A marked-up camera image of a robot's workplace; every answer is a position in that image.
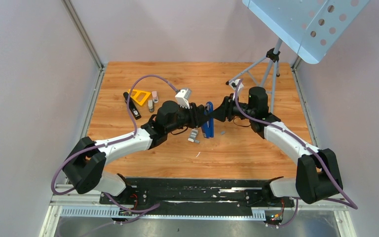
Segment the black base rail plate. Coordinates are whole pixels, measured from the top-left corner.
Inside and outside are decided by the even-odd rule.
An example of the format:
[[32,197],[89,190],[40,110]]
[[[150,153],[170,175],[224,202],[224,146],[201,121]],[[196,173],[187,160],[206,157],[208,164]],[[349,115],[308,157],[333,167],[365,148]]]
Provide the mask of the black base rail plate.
[[124,194],[113,197],[138,210],[160,206],[150,215],[178,217],[247,217],[254,208],[280,212],[295,206],[289,197],[270,200],[265,180],[127,178]]

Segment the light blue music stand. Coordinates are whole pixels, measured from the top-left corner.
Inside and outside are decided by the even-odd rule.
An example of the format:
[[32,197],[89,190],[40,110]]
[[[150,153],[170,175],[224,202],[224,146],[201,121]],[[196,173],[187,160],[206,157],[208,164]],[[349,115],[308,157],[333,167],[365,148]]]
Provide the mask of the light blue music stand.
[[266,55],[241,71],[228,82],[268,59],[261,82],[272,74],[270,109],[274,110],[276,77],[279,75],[280,47],[285,43],[308,64],[318,64],[341,34],[366,7],[369,0],[245,0],[243,4],[255,14],[277,37],[277,43]]

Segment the aluminium frame post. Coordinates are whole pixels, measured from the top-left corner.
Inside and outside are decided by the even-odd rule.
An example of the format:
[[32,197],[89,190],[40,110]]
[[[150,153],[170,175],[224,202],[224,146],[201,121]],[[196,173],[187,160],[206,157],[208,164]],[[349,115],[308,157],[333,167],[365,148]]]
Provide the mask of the aluminium frame post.
[[67,13],[69,14],[76,30],[78,31],[80,37],[82,38],[82,41],[87,48],[88,52],[90,53],[91,58],[93,59],[95,65],[97,68],[102,71],[104,69],[104,63],[102,62],[101,58],[99,57],[97,50],[95,46],[93,45],[91,38],[89,37],[74,5],[71,0],[61,0],[62,4],[64,5]]

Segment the grey white stapler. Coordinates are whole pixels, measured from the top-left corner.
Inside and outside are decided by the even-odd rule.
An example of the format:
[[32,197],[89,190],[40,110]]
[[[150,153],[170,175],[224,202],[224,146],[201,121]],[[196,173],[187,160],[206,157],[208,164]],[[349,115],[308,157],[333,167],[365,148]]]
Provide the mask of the grey white stapler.
[[148,110],[150,113],[154,112],[154,102],[153,100],[148,100]]

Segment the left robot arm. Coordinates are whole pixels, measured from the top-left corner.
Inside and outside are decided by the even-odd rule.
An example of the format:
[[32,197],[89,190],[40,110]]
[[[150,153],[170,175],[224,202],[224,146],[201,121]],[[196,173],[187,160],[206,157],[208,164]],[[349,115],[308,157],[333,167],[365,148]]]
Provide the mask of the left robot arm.
[[203,105],[191,103],[189,108],[183,108],[174,101],[166,101],[134,132],[98,141],[81,138],[63,163],[62,170],[78,194],[97,190],[112,195],[120,204],[128,203],[132,192],[125,180],[118,174],[105,172],[105,166],[118,158],[161,145],[175,130],[199,128],[210,118]]

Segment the pink stapler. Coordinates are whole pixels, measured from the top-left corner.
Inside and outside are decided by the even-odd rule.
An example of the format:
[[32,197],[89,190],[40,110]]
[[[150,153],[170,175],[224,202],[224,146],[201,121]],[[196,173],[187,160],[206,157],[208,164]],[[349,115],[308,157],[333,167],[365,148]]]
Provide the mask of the pink stapler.
[[159,102],[158,92],[157,91],[152,91],[152,100],[153,100],[154,103],[158,103]]

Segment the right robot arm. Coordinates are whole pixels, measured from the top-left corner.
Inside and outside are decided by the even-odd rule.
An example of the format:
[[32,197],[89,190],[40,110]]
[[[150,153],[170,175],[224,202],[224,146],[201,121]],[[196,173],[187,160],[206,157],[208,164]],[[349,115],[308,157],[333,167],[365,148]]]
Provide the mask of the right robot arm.
[[320,200],[341,198],[343,189],[335,153],[320,149],[295,135],[268,108],[268,95],[264,88],[249,89],[248,103],[237,103],[233,94],[212,112],[219,121],[236,117],[248,119],[251,129],[263,139],[276,145],[297,165],[295,178],[277,177],[265,182],[263,202],[275,206],[282,197],[300,198],[307,204]]

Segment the yellow plastic triangle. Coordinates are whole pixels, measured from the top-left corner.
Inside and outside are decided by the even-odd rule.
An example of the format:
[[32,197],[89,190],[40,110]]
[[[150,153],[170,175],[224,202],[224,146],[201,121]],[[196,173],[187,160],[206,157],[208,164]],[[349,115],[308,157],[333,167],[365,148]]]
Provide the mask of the yellow plastic triangle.
[[149,91],[137,90],[133,89],[132,91],[129,89],[127,92],[130,95],[130,98],[138,104],[139,106],[144,106],[145,103],[151,98],[152,93]]

